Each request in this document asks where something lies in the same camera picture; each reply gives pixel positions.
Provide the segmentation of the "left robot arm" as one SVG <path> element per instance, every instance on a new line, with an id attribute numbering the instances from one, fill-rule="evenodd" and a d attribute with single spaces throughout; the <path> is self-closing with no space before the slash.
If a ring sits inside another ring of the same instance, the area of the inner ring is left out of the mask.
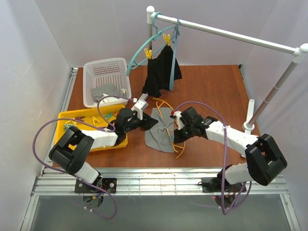
<path id="1" fill-rule="evenodd" d="M 100 130 L 80 130 L 72 127 L 66 130 L 49 152 L 49 158 L 66 173 L 76 176 L 89 184 L 98 181 L 101 174 L 86 162 L 92 149 L 120 145 L 129 131 L 149 130 L 158 123 L 146 113 L 139 116 L 128 108 L 119 110 L 116 119 L 107 128 Z"/>

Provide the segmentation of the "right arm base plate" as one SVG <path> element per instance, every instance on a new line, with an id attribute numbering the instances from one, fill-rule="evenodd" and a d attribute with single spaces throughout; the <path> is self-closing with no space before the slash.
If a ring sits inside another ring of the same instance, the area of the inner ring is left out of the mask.
<path id="1" fill-rule="evenodd" d="M 219 177 L 214 177 L 214 178 L 201 178 L 201 181 L 197 183 L 198 186 L 202 187 L 202 191 L 205 193 L 216 193 L 216 192 L 221 192 L 221 186 L 222 186 L 222 179 Z M 226 193 L 232 193 L 232 192 L 239 192 L 240 189 L 242 188 L 241 183 L 236 183 L 236 184 L 229 184 L 226 180 L 224 181 L 224 191 Z"/>

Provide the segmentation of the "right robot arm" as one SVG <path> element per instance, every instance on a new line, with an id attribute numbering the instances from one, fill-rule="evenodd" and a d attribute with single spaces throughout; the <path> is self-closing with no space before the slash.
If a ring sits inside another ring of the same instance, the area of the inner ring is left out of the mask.
<path id="1" fill-rule="evenodd" d="M 174 143 L 183 143 L 192 137 L 203 137 L 227 145 L 246 158 L 244 164 L 226 167 L 217 178 L 225 186 L 255 181 L 269 185 L 287 167 L 274 138 L 268 134 L 256 136 L 223 125 L 217 119 L 203 118 L 193 107 L 185 111 L 173 111 L 171 118 L 178 123 L 174 130 Z"/>

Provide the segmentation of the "grey underwear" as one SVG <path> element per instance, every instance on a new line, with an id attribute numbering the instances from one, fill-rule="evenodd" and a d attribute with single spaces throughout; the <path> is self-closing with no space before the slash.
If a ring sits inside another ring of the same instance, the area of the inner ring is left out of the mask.
<path id="1" fill-rule="evenodd" d="M 170 118 L 169 107 L 153 108 L 151 117 L 158 121 L 151 129 L 145 131 L 145 143 L 148 147 L 165 153 L 173 153 L 174 149 L 168 132 L 173 136 L 174 120 Z"/>

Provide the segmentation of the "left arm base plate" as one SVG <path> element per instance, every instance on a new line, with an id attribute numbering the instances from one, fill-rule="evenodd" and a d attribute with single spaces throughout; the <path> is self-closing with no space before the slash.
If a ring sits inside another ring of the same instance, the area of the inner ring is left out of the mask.
<path id="1" fill-rule="evenodd" d="M 116 184 L 117 184 L 116 178 L 99 178 L 98 180 L 95 180 L 95 182 L 93 183 L 94 186 L 102 188 L 109 193 L 116 192 Z M 75 193 L 101 193 L 100 190 L 97 190 L 83 183 L 80 179 L 76 180 L 74 192 Z"/>

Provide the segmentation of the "grey-blue hanger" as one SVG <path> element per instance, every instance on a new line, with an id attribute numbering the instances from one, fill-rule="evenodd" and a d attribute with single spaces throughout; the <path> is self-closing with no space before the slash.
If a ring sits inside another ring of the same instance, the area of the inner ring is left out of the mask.
<path id="1" fill-rule="evenodd" d="M 177 44 L 178 44 L 178 35 L 179 35 L 179 25 L 180 19 L 177 18 L 177 23 L 175 26 L 175 36 L 172 42 L 174 43 L 174 50 L 173 50 L 173 57 L 171 63 L 171 72 L 170 72 L 170 79 L 169 79 L 169 90 L 174 89 L 174 76 L 175 76 L 175 66 L 176 66 L 176 53 L 177 53 Z"/>

